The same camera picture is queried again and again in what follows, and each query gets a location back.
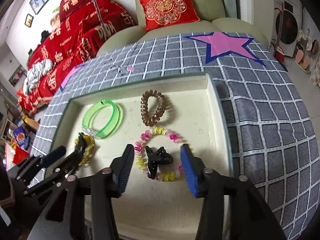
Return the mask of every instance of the gray blanket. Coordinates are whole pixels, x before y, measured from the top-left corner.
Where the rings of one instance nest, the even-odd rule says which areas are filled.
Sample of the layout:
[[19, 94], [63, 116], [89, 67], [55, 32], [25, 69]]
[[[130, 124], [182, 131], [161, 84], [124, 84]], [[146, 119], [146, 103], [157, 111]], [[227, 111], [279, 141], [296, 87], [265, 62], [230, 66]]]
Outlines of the gray blanket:
[[[303, 101], [281, 65], [255, 40], [246, 48], [263, 65], [234, 53], [206, 63], [207, 44], [185, 36], [138, 42], [83, 63], [53, 97], [32, 153], [49, 152], [70, 98], [127, 82], [208, 72], [226, 117], [234, 173], [255, 183], [286, 236], [295, 238], [315, 213], [319, 196], [318, 147]], [[33, 183], [43, 176], [41, 171]]]

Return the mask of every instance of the pink star with blue outline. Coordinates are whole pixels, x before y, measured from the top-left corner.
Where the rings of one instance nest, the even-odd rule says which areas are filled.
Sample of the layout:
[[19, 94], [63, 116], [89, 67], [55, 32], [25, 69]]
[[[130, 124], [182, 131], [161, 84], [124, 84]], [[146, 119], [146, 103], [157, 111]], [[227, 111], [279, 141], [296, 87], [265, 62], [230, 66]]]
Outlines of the pink star with blue outline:
[[252, 59], [262, 65], [264, 63], [257, 58], [248, 48], [247, 45], [254, 40], [248, 37], [232, 37], [226, 33], [214, 32], [210, 34], [185, 36], [185, 38], [202, 41], [207, 44], [207, 54], [205, 63], [215, 60], [217, 57], [223, 57], [231, 53], [235, 53], [242, 57]]

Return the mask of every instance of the gray floor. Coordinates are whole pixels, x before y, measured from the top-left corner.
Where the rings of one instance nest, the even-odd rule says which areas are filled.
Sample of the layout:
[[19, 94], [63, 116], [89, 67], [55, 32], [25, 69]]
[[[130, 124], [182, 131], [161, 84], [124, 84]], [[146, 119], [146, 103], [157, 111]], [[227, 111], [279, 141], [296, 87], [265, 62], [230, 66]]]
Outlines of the gray floor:
[[310, 74], [304, 73], [293, 59], [286, 58], [288, 75], [298, 90], [312, 121], [316, 133], [318, 149], [320, 149], [320, 90], [310, 81]]

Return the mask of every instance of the green bracelet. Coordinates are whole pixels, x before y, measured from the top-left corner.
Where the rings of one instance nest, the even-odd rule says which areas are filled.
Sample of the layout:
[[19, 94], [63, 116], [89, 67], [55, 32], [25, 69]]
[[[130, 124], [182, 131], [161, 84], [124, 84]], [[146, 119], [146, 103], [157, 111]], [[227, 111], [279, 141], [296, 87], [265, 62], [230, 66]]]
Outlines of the green bracelet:
[[[99, 131], [94, 130], [92, 127], [93, 120], [97, 114], [105, 107], [112, 106], [113, 111], [108, 123]], [[101, 100], [95, 103], [84, 114], [82, 120], [82, 130], [94, 138], [105, 138], [110, 135], [114, 129], [118, 126], [121, 119], [121, 109], [111, 100]]]

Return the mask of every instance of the spiral hair tie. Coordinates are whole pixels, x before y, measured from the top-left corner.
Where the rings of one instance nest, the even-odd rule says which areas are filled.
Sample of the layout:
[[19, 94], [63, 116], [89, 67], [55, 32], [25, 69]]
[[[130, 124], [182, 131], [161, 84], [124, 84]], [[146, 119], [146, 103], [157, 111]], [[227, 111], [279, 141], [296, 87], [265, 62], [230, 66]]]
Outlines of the spiral hair tie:
[[[159, 101], [158, 108], [156, 110], [156, 113], [153, 114], [152, 117], [149, 117], [148, 113], [148, 99], [149, 97], [155, 97]], [[167, 100], [165, 99], [164, 95], [162, 95], [160, 92], [157, 90], [153, 91], [146, 91], [143, 93], [142, 98], [141, 98], [141, 118], [143, 123], [146, 126], [154, 126], [157, 124], [157, 121], [160, 120], [160, 117], [163, 116], [164, 111], [167, 108]]]
[[[136, 164], [140, 166], [139, 169], [142, 170], [146, 175], [149, 174], [148, 163], [143, 160], [146, 157], [146, 154], [142, 153], [142, 148], [153, 136], [160, 134], [167, 136], [170, 140], [176, 143], [178, 147], [181, 147], [183, 145], [182, 139], [179, 138], [178, 135], [163, 127], [151, 128], [150, 130], [146, 130], [144, 133], [142, 133], [139, 140], [135, 142], [134, 155], [135, 160], [137, 161]], [[155, 180], [174, 181], [175, 179], [179, 178], [183, 173], [183, 167], [182, 165], [180, 165], [178, 169], [169, 173], [163, 174], [161, 172], [158, 172]]]

